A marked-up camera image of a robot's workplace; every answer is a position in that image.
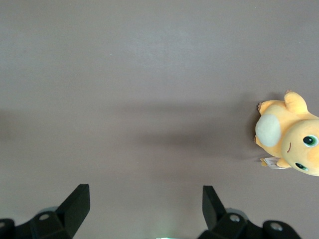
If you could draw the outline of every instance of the plush toy eye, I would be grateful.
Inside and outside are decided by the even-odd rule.
[[[317,146],[319,140],[316,136],[314,135],[308,135],[306,137],[304,137],[303,139],[305,146],[307,147],[315,147]]]
[[[304,171],[308,171],[308,169],[306,167],[304,167],[302,164],[296,163],[296,166]]]

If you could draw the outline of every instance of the plush toy tag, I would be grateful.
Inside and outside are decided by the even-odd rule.
[[[261,158],[263,166],[269,166],[271,169],[287,169],[277,166],[277,162],[280,158],[271,157],[271,158]]]

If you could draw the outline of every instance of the plush toy ear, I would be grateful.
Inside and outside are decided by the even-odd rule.
[[[305,100],[296,92],[287,91],[285,94],[285,104],[290,112],[296,114],[308,113],[308,108]]]

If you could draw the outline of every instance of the gray floor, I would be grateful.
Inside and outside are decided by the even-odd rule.
[[[319,178],[271,170],[260,101],[319,115],[319,2],[2,0],[0,218],[89,183],[75,238],[194,239],[203,185],[260,226],[318,237]]]

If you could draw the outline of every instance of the stuffed animal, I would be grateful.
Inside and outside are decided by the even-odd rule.
[[[274,157],[279,167],[319,176],[319,118],[305,100],[286,91],[285,101],[259,103],[255,142]]]

